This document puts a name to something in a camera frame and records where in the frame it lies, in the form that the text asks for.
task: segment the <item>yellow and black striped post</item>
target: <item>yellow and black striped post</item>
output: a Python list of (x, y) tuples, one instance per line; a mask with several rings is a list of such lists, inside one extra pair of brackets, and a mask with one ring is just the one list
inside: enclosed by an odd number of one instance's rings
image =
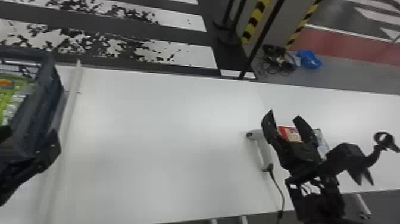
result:
[(299, 36), (301, 30), (304, 28), (305, 24), (308, 22), (312, 14), (317, 10), (318, 5), (320, 4), (322, 0), (316, 0), (313, 5), (308, 9), (308, 11), (305, 13), (305, 16), (303, 20), (297, 25), (297, 29), (294, 34), (290, 37), (289, 41), (287, 42), (285, 48), (286, 50), (289, 50), (293, 43), (295, 42), (296, 38)]
[(251, 14), (249, 22), (246, 26), (246, 29), (242, 35), (242, 43), (249, 43), (251, 36), (255, 32), (255, 28), (257, 24), (260, 22), (261, 18), (263, 17), (263, 12), (269, 5), (270, 0), (258, 0), (257, 4), (255, 5), (255, 9)]

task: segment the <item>red floor marking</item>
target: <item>red floor marking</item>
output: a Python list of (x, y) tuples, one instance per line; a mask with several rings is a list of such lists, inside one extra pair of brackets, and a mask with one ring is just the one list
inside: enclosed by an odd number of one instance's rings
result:
[(400, 66), (400, 44), (305, 27), (291, 50)]

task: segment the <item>cable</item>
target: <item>cable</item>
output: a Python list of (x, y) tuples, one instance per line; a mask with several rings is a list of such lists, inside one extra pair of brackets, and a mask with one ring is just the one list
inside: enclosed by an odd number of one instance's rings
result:
[(283, 217), (283, 210), (285, 209), (285, 196), (283, 195), (282, 190), (280, 189), (278, 183), (275, 180), (275, 176), (274, 176), (273, 170), (274, 170), (274, 165), (272, 163), (270, 163), (265, 171), (269, 172), (269, 174), (271, 176), (271, 179), (274, 182), (274, 184), (275, 184), (276, 188), (278, 189), (279, 194), (280, 194), (280, 196), (282, 198), (282, 206), (280, 208), (280, 211), (278, 211), (277, 220), (276, 220), (276, 224), (279, 224), (279, 222), (282, 220), (282, 217)]

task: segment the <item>blue plastic bag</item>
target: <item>blue plastic bag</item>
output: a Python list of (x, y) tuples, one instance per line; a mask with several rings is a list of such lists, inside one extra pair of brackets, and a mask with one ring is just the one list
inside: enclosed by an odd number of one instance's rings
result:
[(322, 65), (322, 62), (310, 50), (300, 50), (296, 56), (301, 59), (301, 66), (303, 67), (316, 69)]

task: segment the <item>white floor marking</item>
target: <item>white floor marking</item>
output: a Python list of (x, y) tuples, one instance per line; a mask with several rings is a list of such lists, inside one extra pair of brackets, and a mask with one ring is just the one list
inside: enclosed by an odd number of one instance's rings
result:
[(203, 18), (200, 15), (162, 10), (159, 8), (129, 4), (109, 0), (0, 0), (17, 4), (34, 5), (41, 8), (52, 8), (139, 21), (152, 21), (162, 26), (206, 32)]
[(371, 39), (371, 40), (376, 40), (376, 41), (383, 41), (383, 42), (391, 42), (392, 41), (390, 39), (377, 38), (375, 36), (363, 35), (363, 34), (360, 34), (360, 33), (353, 33), (353, 32), (348, 32), (348, 31), (344, 31), (344, 30), (336, 30), (336, 29), (323, 27), (323, 26), (312, 25), (312, 24), (306, 24), (305, 27), (310, 27), (310, 28), (314, 28), (314, 29), (318, 29), (318, 30), (326, 30), (326, 31), (330, 31), (330, 32), (333, 32), (333, 33), (341, 33), (341, 34), (346, 34), (346, 35), (349, 35), (349, 36), (356, 36), (356, 37), (359, 37), (359, 38), (366, 38), (366, 39)]
[(394, 6), (389, 5), (387, 3), (379, 2), (379, 1), (374, 1), (374, 0), (345, 0), (345, 1), (372, 6), (375, 8), (380, 8), (381, 10), (388, 10), (388, 11), (400, 13), (400, 10), (398, 10)]
[(387, 14), (383, 14), (383, 13), (377, 13), (375, 11), (365, 10), (365, 9), (358, 8), (358, 7), (355, 7), (355, 9), (357, 11), (359, 11), (363, 16), (369, 18), (370, 20), (376, 20), (376, 21), (380, 21), (383, 23), (390, 23), (390, 24), (400, 26), (400, 17), (387, 15)]
[(390, 29), (386, 29), (386, 28), (380, 28), (382, 31), (384, 31), (388, 36), (390, 36), (390, 38), (395, 39), (400, 35), (399, 31), (396, 30), (390, 30)]
[(3, 19), (0, 19), (0, 30), (0, 45), (30, 46), (61, 54), (89, 54), (94, 57), (218, 69), (213, 49), (208, 46), (61, 29)]
[[(232, 70), (220, 70), (222, 76), (226, 77), (238, 77), (240, 74), (240, 71), (232, 71)], [(246, 72), (245, 78), (247, 79), (255, 79), (254, 73), (253, 72)]]
[(188, 3), (188, 4), (198, 5), (197, 0), (173, 0), (173, 1), (184, 2), (184, 3)]

